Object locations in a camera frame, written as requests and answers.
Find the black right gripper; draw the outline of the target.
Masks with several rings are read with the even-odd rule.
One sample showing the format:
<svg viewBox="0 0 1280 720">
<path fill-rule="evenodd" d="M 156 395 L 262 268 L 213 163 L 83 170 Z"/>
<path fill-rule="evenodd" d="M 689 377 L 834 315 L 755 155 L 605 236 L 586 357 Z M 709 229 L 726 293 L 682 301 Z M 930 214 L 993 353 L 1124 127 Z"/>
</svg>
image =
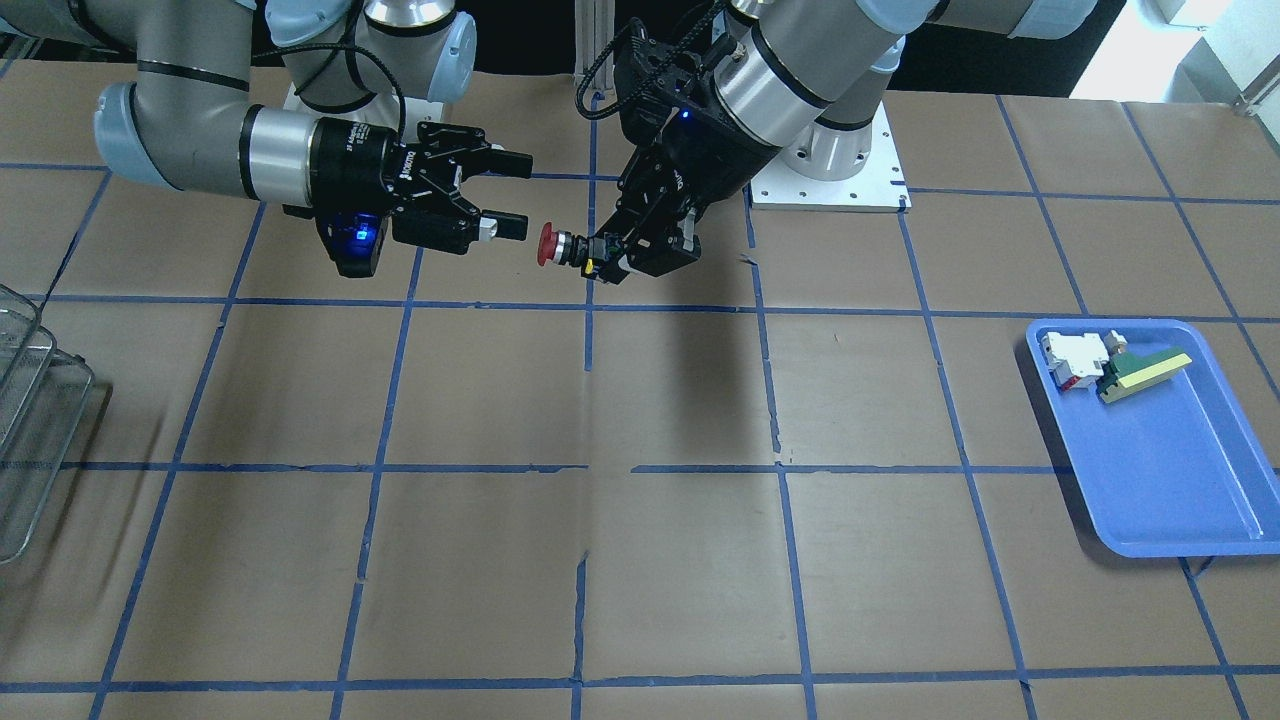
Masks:
<svg viewBox="0 0 1280 720">
<path fill-rule="evenodd" d="M 494 149 L 484 129 L 421 122 L 413 143 L 383 126 L 321 118 L 310 152 L 310 204 L 317 222 L 375 225 L 393 218 L 393 237 L 438 251 L 466 251 L 474 242 L 524 242 L 529 218 L 483 210 L 461 193 L 470 177 L 489 173 L 527 179 L 534 158 Z"/>
</svg>

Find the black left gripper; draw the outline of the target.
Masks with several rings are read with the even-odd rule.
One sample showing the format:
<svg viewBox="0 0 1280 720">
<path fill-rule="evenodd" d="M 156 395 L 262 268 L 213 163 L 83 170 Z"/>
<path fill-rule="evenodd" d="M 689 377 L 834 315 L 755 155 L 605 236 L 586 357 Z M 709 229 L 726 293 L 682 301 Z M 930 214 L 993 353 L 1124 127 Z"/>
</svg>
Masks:
<svg viewBox="0 0 1280 720">
<path fill-rule="evenodd" d="M 660 277 L 698 261 L 696 222 L 780 151 L 758 142 L 718 105 L 676 108 L 649 100 L 620 117 L 635 151 L 620 177 L 613 215 L 588 237 L 585 278 L 603 284 L 621 284 L 630 270 Z"/>
</svg>

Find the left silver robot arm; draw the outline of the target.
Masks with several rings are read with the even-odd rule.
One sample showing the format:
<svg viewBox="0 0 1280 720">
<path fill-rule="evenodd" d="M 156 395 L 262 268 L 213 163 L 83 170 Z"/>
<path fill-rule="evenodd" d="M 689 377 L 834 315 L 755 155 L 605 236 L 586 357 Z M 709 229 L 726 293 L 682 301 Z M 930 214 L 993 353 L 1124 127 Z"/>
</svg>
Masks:
<svg viewBox="0 0 1280 720">
<path fill-rule="evenodd" d="M 545 225 L 540 264 L 618 284 L 701 255 L 696 223 L 782 152 L 856 138 L 920 26 L 1062 38 L 1092 1 L 714 1 L 677 42 L 631 19 L 593 61 L 581 117 L 618 115 L 635 150 L 589 237 Z"/>
</svg>

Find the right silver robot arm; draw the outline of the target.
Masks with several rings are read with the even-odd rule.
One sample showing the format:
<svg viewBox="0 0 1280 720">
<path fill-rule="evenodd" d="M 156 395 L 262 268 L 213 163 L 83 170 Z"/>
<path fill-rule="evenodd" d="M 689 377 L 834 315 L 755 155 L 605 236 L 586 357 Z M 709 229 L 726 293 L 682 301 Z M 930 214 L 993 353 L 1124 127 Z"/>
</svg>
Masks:
<svg viewBox="0 0 1280 720">
<path fill-rule="evenodd" d="M 3 29 L 132 53 L 136 81 L 93 117 L 109 168 L 308 215 L 335 261 L 365 270 L 387 231 L 453 254 L 527 233 L 460 187 L 527 178 L 531 156 L 475 127 L 407 127 L 407 101 L 468 87 L 477 31 L 452 1 L 5 1 Z"/>
</svg>

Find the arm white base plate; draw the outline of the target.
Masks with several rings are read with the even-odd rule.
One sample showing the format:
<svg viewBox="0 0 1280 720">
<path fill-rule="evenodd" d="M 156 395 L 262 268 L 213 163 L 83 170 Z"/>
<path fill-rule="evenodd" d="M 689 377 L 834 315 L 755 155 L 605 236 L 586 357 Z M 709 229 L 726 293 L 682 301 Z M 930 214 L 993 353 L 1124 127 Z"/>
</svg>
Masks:
<svg viewBox="0 0 1280 720">
<path fill-rule="evenodd" d="M 749 186 L 765 210 L 901 213 L 911 208 L 884 106 L 851 132 L 813 124 Z"/>
</svg>

